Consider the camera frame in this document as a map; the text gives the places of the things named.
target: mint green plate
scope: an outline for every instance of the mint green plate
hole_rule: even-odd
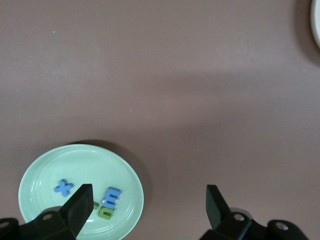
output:
[[[74,186],[67,197],[54,192],[60,180]],[[19,206],[26,222],[43,210],[62,206],[82,184],[92,184],[93,210],[78,240],[120,240],[137,224],[144,205],[141,182],[131,166],[104,148],[72,144],[52,149],[36,159],[26,170],[19,187]],[[98,216],[108,187],[121,190],[110,220]]]

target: plate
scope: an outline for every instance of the plate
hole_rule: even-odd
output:
[[[69,195],[55,191],[65,180]],[[132,167],[115,153],[93,145],[71,144],[52,149],[37,158],[24,173],[18,193],[26,222],[43,210],[62,206],[82,184],[92,184],[94,209],[77,240],[120,240],[137,224],[143,210],[144,193]],[[108,188],[120,190],[110,219],[100,217]]]
[[[320,1],[313,0],[311,4],[311,28],[314,39],[320,48]]]

